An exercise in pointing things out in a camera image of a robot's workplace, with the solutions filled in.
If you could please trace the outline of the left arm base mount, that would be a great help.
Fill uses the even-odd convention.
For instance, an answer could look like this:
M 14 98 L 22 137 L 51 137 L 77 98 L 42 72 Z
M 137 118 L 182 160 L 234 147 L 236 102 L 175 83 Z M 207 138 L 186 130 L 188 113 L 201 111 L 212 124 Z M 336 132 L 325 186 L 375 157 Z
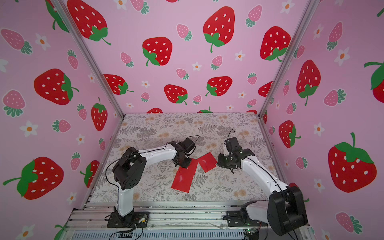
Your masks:
M 132 210 L 123 217 L 114 207 L 114 211 L 105 217 L 105 221 L 108 222 L 108 228 L 146 228 L 149 216 L 150 212 L 135 212 L 135 210 Z

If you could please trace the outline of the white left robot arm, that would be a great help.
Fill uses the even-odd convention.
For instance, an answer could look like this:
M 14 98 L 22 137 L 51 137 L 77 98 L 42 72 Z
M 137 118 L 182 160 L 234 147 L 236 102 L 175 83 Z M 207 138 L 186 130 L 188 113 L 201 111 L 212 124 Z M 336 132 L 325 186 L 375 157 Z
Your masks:
M 117 205 L 113 216 L 123 222 L 129 222 L 134 217 L 134 188 L 139 184 L 147 166 L 162 161 L 171 160 L 174 165 L 187 169 L 191 164 L 190 155 L 196 149 L 196 142 L 190 137 L 182 142 L 167 142 L 162 147 L 149 150 L 137 150 L 134 147 L 114 161 L 112 168 L 114 186 L 117 187 Z

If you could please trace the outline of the red envelope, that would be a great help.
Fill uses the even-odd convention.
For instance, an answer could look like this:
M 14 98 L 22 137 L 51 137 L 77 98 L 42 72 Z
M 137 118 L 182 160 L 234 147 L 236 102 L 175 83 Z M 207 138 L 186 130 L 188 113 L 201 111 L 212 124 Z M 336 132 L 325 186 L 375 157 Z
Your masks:
M 181 175 L 182 177 L 193 178 L 196 173 L 197 166 L 198 160 L 191 159 L 190 165 L 187 168 L 179 167 L 177 174 Z
M 211 152 L 198 158 L 197 161 L 205 173 L 211 171 L 217 166 L 217 160 Z
M 171 188 L 184 193 L 189 193 L 194 175 L 187 172 L 177 172 Z

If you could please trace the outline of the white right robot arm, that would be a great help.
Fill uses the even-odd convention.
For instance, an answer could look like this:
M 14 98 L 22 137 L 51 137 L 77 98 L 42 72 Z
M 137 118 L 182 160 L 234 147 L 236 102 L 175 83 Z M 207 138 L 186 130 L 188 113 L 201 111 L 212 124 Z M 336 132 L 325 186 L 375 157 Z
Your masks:
M 269 198 L 267 202 L 248 202 L 228 221 L 244 226 L 267 225 L 283 236 L 308 224 L 303 193 L 275 177 L 249 149 L 243 149 L 237 138 L 225 140 L 227 154 L 219 154 L 218 167 L 231 172 L 240 169 L 247 173 Z

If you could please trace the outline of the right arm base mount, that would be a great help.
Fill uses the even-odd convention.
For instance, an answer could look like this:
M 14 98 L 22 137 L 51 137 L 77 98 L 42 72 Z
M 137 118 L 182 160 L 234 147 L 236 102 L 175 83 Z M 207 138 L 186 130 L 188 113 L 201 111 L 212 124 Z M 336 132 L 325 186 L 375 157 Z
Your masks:
M 240 206 L 238 211 L 227 211 L 226 215 L 222 217 L 227 221 L 229 227 L 266 227 L 267 223 L 259 220 L 252 220 L 246 211 L 246 207 L 256 202 L 247 202 Z

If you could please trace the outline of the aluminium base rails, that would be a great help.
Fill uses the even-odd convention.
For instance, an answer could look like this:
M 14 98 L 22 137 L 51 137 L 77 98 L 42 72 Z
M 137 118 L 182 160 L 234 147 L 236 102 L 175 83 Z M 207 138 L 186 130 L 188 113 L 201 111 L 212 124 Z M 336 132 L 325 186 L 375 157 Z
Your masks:
M 246 227 L 228 220 L 244 201 L 135 202 L 134 210 L 148 220 L 144 227 L 108 228 L 114 203 L 88 202 L 74 210 L 64 226 L 61 240 L 243 240 L 258 233 L 261 240 L 279 240 L 270 226 Z

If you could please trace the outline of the aluminium frame post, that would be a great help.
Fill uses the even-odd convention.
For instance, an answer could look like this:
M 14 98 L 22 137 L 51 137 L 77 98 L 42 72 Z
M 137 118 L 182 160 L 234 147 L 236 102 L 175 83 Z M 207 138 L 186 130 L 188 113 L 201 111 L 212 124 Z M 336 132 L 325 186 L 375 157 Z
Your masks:
M 273 80 L 272 86 L 268 92 L 267 98 L 265 103 L 263 104 L 263 107 L 261 109 L 261 112 L 259 113 L 259 118 L 262 119 L 269 107 L 270 102 L 272 101 L 272 97 L 274 97 L 274 94 L 276 93 L 277 89 L 279 88 L 279 85 L 288 69 L 288 65 L 293 59 L 294 51 L 299 46 L 299 43 L 301 42 L 304 33 L 306 32 L 309 23 L 311 22 L 316 9 L 319 5 L 320 1 L 318 0 L 311 0 L 307 2 L 307 5 L 303 11 L 302 17 L 297 25 L 297 28 L 295 30 L 295 33 L 292 36 L 292 40 L 290 43 L 290 46 L 288 47 L 287 52 L 285 53 L 285 56 L 282 60 L 282 63 L 280 64 L 278 71 L 275 75 L 275 78 Z
M 69 10 L 67 8 L 67 1 L 58 1 L 53 0 L 54 6 L 57 8 L 58 14 L 62 18 L 63 22 L 67 26 L 71 36 L 73 37 L 74 41 L 76 42 L 78 48 L 80 49 L 82 55 L 84 56 L 87 64 L 89 65 L 92 73 L 95 75 L 95 77 L 98 80 L 99 85 L 103 89 L 104 93 L 106 94 L 107 98 L 109 99 L 110 103 L 114 107 L 115 111 L 117 112 L 120 119 L 124 119 L 125 114 L 122 111 L 122 108 L 120 107 L 119 103 L 117 102 L 116 98 L 114 97 L 114 94 L 112 90 L 110 89 L 102 71 L 100 70 L 97 62 L 95 61 L 92 52 L 88 48 L 87 44 L 83 40 L 83 36 L 79 32 L 79 30 L 76 27 L 75 22 L 73 21 L 72 17 L 70 16 Z

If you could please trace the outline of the aluminium frame post left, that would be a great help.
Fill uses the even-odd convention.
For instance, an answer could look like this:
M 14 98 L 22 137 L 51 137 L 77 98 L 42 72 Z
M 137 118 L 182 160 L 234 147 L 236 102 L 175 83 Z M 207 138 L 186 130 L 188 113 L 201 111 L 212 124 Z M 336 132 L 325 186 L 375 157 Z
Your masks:
M 67 8 L 67 1 L 58 1 L 53 0 L 54 6 L 57 8 L 58 14 L 62 18 L 63 22 L 67 26 L 71 36 L 73 37 L 74 41 L 76 42 L 78 48 L 80 49 L 82 55 L 84 56 L 87 64 L 89 65 L 92 73 L 95 75 L 95 77 L 98 80 L 99 85 L 103 89 L 104 93 L 106 94 L 107 98 L 109 99 L 110 103 L 114 107 L 115 111 L 117 112 L 120 119 L 124 119 L 125 114 L 122 111 L 122 108 L 120 107 L 119 103 L 117 102 L 116 98 L 114 97 L 114 94 L 112 90 L 110 89 L 102 71 L 100 70 L 97 62 L 95 61 L 92 52 L 88 48 L 87 44 L 83 40 L 83 36 L 79 32 L 79 30 L 76 27 L 75 22 L 73 21 L 72 17 L 70 16 L 69 10 Z

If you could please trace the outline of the aluminium frame post right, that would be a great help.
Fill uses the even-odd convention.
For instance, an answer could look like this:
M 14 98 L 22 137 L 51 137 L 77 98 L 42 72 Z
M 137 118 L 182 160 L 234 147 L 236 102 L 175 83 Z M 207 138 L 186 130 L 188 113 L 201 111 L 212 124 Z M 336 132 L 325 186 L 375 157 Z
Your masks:
M 302 17 L 297 25 L 297 28 L 295 30 L 295 33 L 292 36 L 292 40 L 290 43 L 290 46 L 288 47 L 287 52 L 285 53 L 285 56 L 282 60 L 282 63 L 280 64 L 278 71 L 275 75 L 275 78 L 273 80 L 272 86 L 268 92 L 267 98 L 265 103 L 263 104 L 263 107 L 261 109 L 261 112 L 259 113 L 259 118 L 262 119 L 269 107 L 270 102 L 272 101 L 272 97 L 274 97 L 274 94 L 276 93 L 277 89 L 279 88 L 279 85 L 288 69 L 288 65 L 293 59 L 294 51 L 299 46 L 299 43 L 301 42 L 304 33 L 306 32 L 309 23 L 311 22 L 316 9 L 319 5 L 320 1 L 318 0 L 311 0 L 307 2 L 307 5 L 303 11 Z

